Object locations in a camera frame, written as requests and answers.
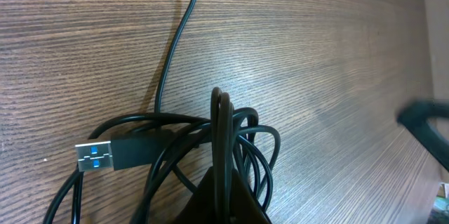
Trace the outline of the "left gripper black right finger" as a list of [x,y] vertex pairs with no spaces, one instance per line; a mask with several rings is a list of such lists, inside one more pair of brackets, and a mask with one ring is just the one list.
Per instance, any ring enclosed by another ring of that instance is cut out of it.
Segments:
[[253,199],[239,172],[232,170],[232,188],[230,195],[231,223],[270,224],[259,204]]

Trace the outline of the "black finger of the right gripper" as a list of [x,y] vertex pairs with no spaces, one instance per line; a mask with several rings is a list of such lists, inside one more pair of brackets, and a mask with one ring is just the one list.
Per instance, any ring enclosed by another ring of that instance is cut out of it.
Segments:
[[448,171],[448,140],[429,123],[435,118],[448,118],[448,103],[414,100],[399,111],[396,120]]

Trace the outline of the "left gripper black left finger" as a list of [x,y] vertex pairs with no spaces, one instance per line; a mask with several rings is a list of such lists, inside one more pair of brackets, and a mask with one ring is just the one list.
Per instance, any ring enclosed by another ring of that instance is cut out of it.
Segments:
[[187,205],[172,224],[213,224],[215,219],[213,167],[210,167]]

